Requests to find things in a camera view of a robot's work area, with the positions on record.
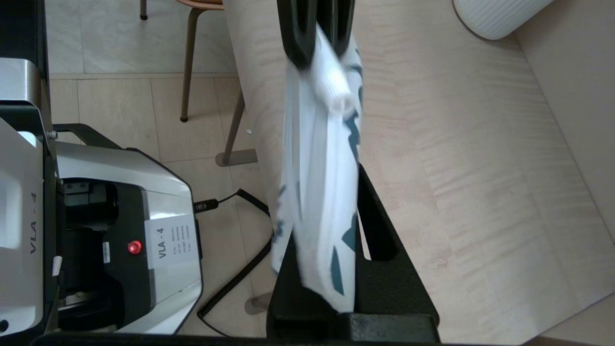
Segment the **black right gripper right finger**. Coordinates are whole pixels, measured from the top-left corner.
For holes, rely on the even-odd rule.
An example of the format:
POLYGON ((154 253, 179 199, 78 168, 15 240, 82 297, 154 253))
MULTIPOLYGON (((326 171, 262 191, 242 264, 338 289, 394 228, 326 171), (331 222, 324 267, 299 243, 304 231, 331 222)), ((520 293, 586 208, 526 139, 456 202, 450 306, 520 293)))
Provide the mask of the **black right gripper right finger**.
POLYGON ((359 167, 355 339, 438 343, 439 314, 365 169, 359 167))

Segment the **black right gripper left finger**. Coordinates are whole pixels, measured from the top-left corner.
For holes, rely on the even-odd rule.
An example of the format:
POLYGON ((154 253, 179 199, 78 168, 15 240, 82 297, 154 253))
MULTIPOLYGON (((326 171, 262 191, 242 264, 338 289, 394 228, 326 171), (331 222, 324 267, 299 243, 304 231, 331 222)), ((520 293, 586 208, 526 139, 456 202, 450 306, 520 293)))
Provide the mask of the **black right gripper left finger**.
POLYGON ((303 287, 294 239, 286 246, 267 313, 267 337, 283 340, 352 340, 351 314, 338 313, 303 287))

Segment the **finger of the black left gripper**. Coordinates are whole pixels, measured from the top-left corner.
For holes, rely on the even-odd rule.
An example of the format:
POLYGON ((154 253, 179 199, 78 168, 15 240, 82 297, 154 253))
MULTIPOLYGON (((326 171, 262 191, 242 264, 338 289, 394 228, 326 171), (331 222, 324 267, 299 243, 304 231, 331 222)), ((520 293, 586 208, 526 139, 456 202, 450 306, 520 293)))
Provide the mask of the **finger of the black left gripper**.
POLYGON ((355 0, 317 2, 317 23, 339 58, 345 54, 349 46, 355 4, 355 0))
POLYGON ((279 0, 278 17, 286 57, 297 70, 310 67, 316 45, 316 0, 279 0))

